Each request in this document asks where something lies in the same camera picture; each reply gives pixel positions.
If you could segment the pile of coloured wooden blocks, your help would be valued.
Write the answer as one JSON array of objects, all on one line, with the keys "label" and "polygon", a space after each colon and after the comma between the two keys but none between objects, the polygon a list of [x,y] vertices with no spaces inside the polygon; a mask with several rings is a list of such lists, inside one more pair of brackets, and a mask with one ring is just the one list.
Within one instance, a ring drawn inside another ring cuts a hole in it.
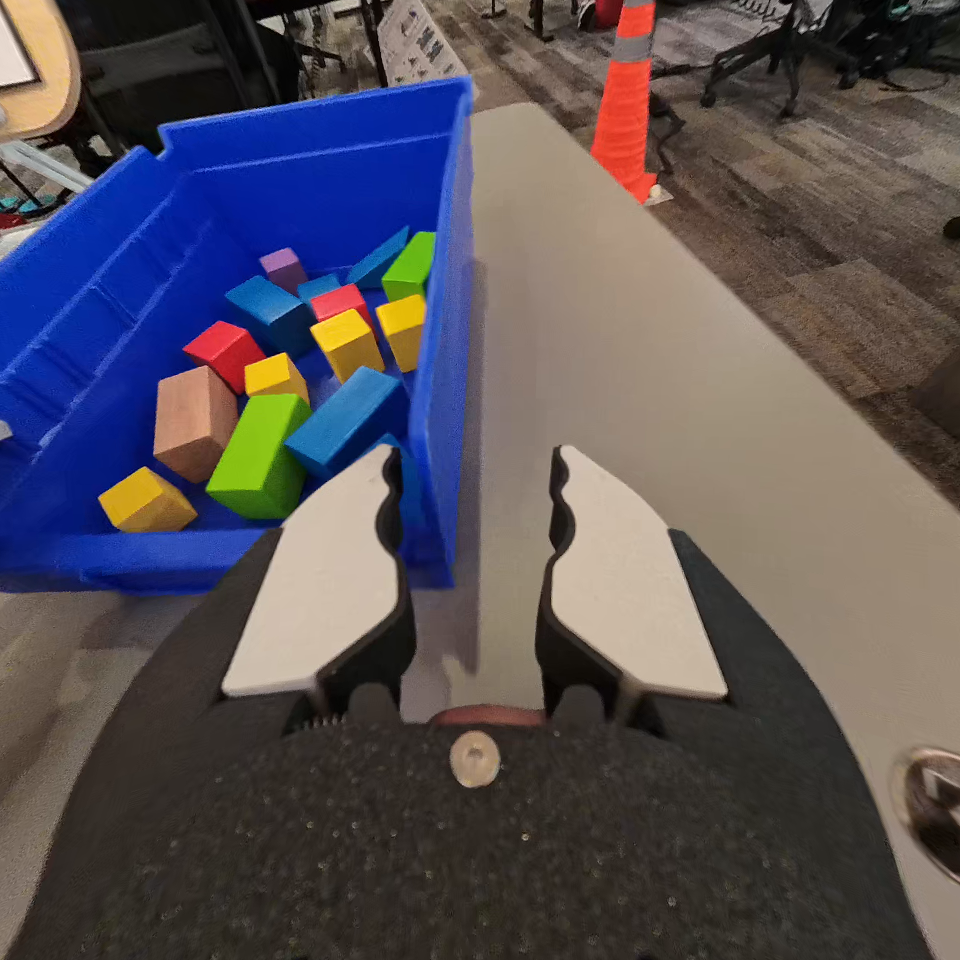
[{"label": "pile of coloured wooden blocks", "polygon": [[313,279],[290,247],[260,258],[218,321],[157,384],[152,456],[248,522],[289,517],[308,481],[408,435],[434,232],[392,234],[347,273]]}]

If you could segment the round desk grommet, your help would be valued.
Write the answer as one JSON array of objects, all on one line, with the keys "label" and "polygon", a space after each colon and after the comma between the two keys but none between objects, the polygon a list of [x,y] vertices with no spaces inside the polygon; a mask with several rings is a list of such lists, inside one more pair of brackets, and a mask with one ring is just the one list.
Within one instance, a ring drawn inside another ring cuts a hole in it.
[{"label": "round desk grommet", "polygon": [[939,871],[959,883],[959,754],[913,747],[894,763],[891,792],[896,816]]}]

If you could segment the grey desk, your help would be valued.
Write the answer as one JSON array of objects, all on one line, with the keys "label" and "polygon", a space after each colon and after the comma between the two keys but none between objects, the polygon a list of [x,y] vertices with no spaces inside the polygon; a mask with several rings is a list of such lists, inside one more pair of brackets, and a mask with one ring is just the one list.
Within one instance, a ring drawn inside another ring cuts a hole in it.
[{"label": "grey desk", "polygon": [[[106,721],[8,958],[958,958],[891,792],[958,753],[958,512],[543,110],[470,144],[453,585],[407,576],[399,708],[223,694],[267,528]],[[667,523],[723,702],[545,707],[556,447]]]}]

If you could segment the instruction sheet board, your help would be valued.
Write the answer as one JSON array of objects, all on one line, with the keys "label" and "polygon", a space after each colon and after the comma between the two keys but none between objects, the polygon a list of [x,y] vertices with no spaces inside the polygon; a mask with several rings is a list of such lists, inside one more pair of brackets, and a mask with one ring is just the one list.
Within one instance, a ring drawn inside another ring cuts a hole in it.
[{"label": "instruction sheet board", "polygon": [[82,71],[54,1],[1,3],[1,143],[59,131],[76,113]]}]

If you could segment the white floor sign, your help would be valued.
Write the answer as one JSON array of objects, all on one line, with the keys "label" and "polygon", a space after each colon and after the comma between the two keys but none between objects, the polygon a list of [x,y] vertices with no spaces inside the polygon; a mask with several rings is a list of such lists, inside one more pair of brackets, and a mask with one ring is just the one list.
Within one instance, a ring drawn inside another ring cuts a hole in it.
[{"label": "white floor sign", "polygon": [[469,74],[421,1],[390,2],[377,38],[389,88]]}]

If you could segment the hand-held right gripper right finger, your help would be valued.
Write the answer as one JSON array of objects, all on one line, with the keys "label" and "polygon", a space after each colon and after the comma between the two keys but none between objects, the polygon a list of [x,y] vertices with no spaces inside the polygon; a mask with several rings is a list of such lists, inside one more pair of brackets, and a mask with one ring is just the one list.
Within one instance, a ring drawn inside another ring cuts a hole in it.
[{"label": "hand-held right gripper right finger", "polygon": [[551,456],[549,542],[535,625],[544,706],[592,689],[604,710],[646,695],[723,702],[729,688],[670,529],[575,446]]}]

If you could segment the red floor object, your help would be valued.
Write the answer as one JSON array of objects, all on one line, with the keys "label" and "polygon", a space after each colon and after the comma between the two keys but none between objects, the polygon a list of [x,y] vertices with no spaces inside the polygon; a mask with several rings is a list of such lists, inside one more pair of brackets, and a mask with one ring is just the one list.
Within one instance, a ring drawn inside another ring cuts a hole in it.
[{"label": "red floor object", "polygon": [[654,29],[654,1],[623,3],[590,149],[594,161],[642,205],[657,184],[657,175],[646,169]]}]

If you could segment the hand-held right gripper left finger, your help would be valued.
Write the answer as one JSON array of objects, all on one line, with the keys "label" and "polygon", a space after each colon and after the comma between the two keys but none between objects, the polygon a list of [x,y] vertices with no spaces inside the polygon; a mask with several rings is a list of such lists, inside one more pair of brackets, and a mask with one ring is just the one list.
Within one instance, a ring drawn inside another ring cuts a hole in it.
[{"label": "hand-held right gripper left finger", "polygon": [[294,509],[222,678],[226,699],[400,707],[417,651],[402,494],[402,450],[374,446]]}]

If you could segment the blue plastic bin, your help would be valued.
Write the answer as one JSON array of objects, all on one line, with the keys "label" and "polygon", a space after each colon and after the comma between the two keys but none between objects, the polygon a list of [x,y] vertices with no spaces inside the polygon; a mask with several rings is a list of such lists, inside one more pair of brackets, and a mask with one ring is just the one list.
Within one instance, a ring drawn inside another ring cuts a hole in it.
[{"label": "blue plastic bin", "polygon": [[345,282],[436,234],[402,454],[411,587],[453,586],[474,282],[472,82],[376,89],[162,126],[2,260],[4,594],[199,594],[269,527],[153,456],[157,389],[226,294],[290,248]]}]

